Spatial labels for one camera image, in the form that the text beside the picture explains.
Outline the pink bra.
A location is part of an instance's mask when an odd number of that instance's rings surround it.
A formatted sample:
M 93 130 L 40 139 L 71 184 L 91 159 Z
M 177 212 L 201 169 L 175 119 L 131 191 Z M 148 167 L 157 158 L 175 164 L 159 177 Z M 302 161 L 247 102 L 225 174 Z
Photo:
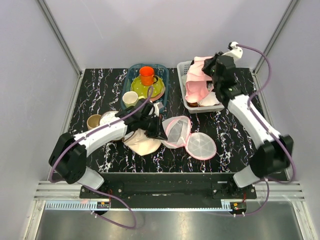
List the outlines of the pink bra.
M 186 74 L 185 83 L 185 99 L 187 102 L 199 102 L 205 98 L 211 90 L 213 90 L 213 85 L 207 87 L 207 81 L 211 81 L 211 77 L 206 75 L 202 68 L 204 67 L 205 60 L 211 59 L 211 56 L 207 57 L 194 57 L 190 64 L 190 67 Z

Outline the white pink mesh laundry bag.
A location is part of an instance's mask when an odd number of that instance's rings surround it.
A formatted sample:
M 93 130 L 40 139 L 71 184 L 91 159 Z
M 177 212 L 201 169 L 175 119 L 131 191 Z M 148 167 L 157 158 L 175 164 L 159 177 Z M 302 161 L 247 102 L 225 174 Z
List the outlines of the white pink mesh laundry bag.
M 205 133 L 191 132 L 191 120 L 186 116 L 171 117 L 162 122 L 167 140 L 162 143 L 169 149 L 185 148 L 187 153 L 201 161 L 217 153 L 214 140 Z

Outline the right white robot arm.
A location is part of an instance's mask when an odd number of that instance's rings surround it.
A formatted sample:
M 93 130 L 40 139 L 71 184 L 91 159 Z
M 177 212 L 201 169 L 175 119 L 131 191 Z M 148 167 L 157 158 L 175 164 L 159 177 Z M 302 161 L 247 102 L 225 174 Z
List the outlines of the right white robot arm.
M 233 75 L 234 58 L 217 53 L 205 59 L 202 71 L 212 78 L 213 90 L 220 103 L 243 125 L 253 140 L 256 152 L 248 166 L 233 175 L 227 185 L 228 195 L 239 198 L 245 187 L 291 166 L 294 141 L 281 135 L 252 104 L 250 96 L 242 89 Z

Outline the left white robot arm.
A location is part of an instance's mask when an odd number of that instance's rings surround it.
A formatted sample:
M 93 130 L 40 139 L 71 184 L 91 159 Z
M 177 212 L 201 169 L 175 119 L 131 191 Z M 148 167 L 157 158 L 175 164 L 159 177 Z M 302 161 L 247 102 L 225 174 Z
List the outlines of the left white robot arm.
M 108 186 L 100 173 L 87 166 L 87 158 L 103 145 L 122 140 L 140 156 L 153 153 L 167 135 L 159 108 L 144 98 L 135 106 L 105 117 L 105 122 L 83 133 L 62 134 L 48 160 L 52 172 L 57 172 L 68 184 L 79 183 L 90 188 L 97 198 L 108 193 Z

